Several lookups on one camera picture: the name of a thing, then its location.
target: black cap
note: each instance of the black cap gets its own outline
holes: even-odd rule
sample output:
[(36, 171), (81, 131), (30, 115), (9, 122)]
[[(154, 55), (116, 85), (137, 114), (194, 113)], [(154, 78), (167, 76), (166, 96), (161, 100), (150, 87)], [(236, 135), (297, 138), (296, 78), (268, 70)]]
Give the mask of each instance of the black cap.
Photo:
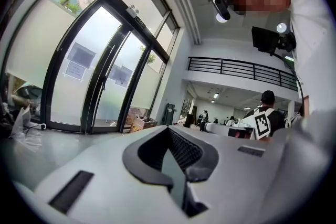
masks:
[(265, 91), (261, 96), (261, 101), (264, 104), (274, 104), (275, 96), (272, 91)]

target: cardboard box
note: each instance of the cardboard box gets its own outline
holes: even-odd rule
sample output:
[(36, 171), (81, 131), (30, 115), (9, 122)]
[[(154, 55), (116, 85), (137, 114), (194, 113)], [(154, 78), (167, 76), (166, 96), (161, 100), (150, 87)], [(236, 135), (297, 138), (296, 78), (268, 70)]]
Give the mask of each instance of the cardboard box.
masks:
[(155, 127), (157, 125), (157, 121), (151, 121), (151, 122), (144, 122), (140, 118), (134, 118), (131, 126), (130, 133), (135, 133), (137, 131), (141, 131), (143, 129)]
[(127, 114), (125, 126), (131, 126), (136, 115), (144, 116), (147, 113), (147, 109), (142, 108), (130, 108)]

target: plastic bag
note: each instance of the plastic bag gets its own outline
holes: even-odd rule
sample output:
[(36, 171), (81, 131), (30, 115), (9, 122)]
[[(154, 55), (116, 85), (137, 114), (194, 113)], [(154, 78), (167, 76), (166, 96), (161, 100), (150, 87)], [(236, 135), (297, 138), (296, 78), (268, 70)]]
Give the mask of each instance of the plastic bag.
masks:
[(26, 109), (21, 108), (10, 137), (29, 150), (36, 152), (42, 146), (42, 133), (34, 127), (35, 125), (32, 125), (30, 122), (30, 107), (28, 106)]

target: black metal railing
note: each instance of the black metal railing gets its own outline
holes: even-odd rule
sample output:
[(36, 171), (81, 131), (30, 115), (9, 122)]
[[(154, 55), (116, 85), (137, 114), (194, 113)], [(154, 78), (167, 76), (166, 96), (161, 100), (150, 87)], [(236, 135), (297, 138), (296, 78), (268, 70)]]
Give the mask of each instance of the black metal railing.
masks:
[(209, 57), (189, 57), (188, 70), (259, 80), (298, 91), (294, 75), (252, 62)]

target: ceiling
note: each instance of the ceiling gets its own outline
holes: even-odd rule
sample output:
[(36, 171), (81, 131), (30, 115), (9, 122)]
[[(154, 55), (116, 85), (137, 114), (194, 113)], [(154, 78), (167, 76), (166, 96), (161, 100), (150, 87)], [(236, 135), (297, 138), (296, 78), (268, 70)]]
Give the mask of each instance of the ceiling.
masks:
[[(197, 98), (208, 100), (209, 102), (215, 100), (217, 104), (231, 106), (240, 110), (244, 108), (254, 109), (260, 105), (262, 95), (260, 92), (202, 82), (189, 82), (189, 84), (197, 94)], [(219, 93), (217, 99), (214, 99), (215, 93)], [(280, 97), (276, 97), (275, 100), (275, 109), (288, 110), (289, 100)], [(296, 102), (295, 111), (298, 111), (300, 106), (301, 104)]]
[(247, 13), (239, 16), (231, 12), (231, 19), (226, 23), (219, 23), (212, 4), (208, 0), (191, 0), (196, 15), (201, 38), (226, 38), (236, 40), (252, 40), (252, 26), (276, 30), (278, 23), (289, 25), (289, 11), (276, 14)]

